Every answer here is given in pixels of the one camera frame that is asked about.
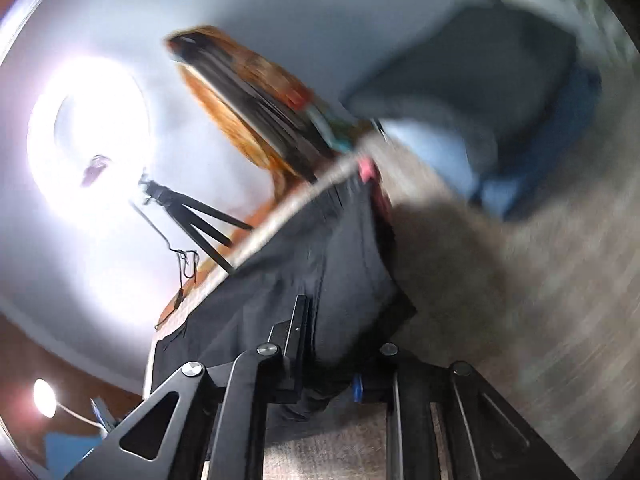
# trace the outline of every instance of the light blue cloth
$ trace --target light blue cloth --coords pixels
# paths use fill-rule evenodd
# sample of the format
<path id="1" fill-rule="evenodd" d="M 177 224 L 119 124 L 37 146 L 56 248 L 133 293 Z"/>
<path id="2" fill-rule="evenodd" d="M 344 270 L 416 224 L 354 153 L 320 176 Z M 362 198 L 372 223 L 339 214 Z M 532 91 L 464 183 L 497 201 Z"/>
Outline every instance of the light blue cloth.
<path id="1" fill-rule="evenodd" d="M 506 218 L 580 138 L 593 119 L 600 91 L 600 76 L 576 63 L 527 149 L 502 160 L 500 171 L 482 176 L 472 171 L 465 143 L 454 132 L 415 120 L 380 123 L 387 135 L 409 147 L 466 200 Z"/>
<path id="2" fill-rule="evenodd" d="M 65 433 L 47 433 L 44 436 L 44 448 L 47 469 L 52 480 L 62 480 L 101 441 L 100 435 L 77 436 Z"/>

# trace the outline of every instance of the gray floor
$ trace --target gray floor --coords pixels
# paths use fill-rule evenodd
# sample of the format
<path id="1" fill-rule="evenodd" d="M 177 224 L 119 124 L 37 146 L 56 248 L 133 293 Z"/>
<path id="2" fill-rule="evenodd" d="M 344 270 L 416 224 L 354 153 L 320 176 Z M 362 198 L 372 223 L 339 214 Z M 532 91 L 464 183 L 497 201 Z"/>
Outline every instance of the gray floor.
<path id="1" fill-rule="evenodd" d="M 582 480 L 606 478 L 640 428 L 640 91 L 604 85 L 593 128 L 520 222 L 466 208 L 402 147 L 363 147 L 419 310 L 398 342 L 474 364 Z M 380 410 L 338 402 L 313 426 L 268 450 L 265 478 L 384 478 Z"/>

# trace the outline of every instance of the glowing white light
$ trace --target glowing white light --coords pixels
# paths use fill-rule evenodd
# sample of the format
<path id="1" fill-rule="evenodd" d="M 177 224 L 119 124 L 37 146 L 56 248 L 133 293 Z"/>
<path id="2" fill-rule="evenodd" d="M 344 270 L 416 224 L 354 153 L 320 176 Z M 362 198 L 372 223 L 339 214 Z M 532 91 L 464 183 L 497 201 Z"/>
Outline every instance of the glowing white light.
<path id="1" fill-rule="evenodd" d="M 73 102 L 70 141 L 76 158 L 56 142 L 56 118 L 65 99 Z M 95 227 L 124 209 L 152 155 L 142 93 L 129 73 L 104 58 L 83 57 L 50 79 L 29 121 L 27 151 L 31 174 L 53 209 L 80 225 Z M 113 163 L 89 187 L 84 167 L 95 155 Z"/>
<path id="2" fill-rule="evenodd" d="M 47 381 L 38 379 L 33 385 L 33 401 L 44 416 L 51 418 L 56 414 L 56 394 Z"/>

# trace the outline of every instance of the black cloth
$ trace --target black cloth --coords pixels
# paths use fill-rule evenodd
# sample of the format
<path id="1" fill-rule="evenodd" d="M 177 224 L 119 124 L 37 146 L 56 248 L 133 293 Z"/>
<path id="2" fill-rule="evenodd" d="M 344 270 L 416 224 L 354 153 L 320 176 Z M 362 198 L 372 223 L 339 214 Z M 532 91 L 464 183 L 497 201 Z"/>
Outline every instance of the black cloth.
<path id="1" fill-rule="evenodd" d="M 536 131 L 565 84 L 575 37 L 528 10 L 470 5 L 357 84 L 360 118 L 414 119 L 464 139 L 473 170 L 497 170 Z"/>
<path id="2" fill-rule="evenodd" d="M 310 358 L 304 406 L 294 412 L 304 418 L 323 408 L 415 313 L 387 270 L 393 231 L 372 206 L 375 186 L 353 175 L 290 218 L 158 342 L 152 389 L 185 362 L 210 367 L 256 348 L 274 324 L 290 319 L 296 296 L 305 294 Z"/>

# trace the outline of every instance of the silver screw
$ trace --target silver screw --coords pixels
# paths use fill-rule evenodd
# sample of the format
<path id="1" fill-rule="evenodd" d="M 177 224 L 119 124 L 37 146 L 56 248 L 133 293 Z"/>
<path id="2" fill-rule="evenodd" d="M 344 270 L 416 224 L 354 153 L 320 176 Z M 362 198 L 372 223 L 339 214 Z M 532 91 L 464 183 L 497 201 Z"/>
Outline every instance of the silver screw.
<path id="1" fill-rule="evenodd" d="M 182 373 L 187 377 L 195 377 L 202 373 L 202 365 L 196 361 L 191 361 L 182 365 Z"/>
<path id="2" fill-rule="evenodd" d="M 278 347 L 273 343 L 262 343 L 260 346 L 258 346 L 258 354 L 263 357 L 274 355 L 277 351 Z"/>
<path id="3" fill-rule="evenodd" d="M 387 357 L 391 357 L 392 355 L 396 355 L 398 353 L 398 347 L 393 343 L 384 343 L 380 347 L 380 353 Z"/>
<path id="4" fill-rule="evenodd" d="M 467 376 L 471 375 L 473 368 L 469 363 L 465 363 L 464 361 L 458 361 L 453 363 L 453 373 L 456 375 Z"/>

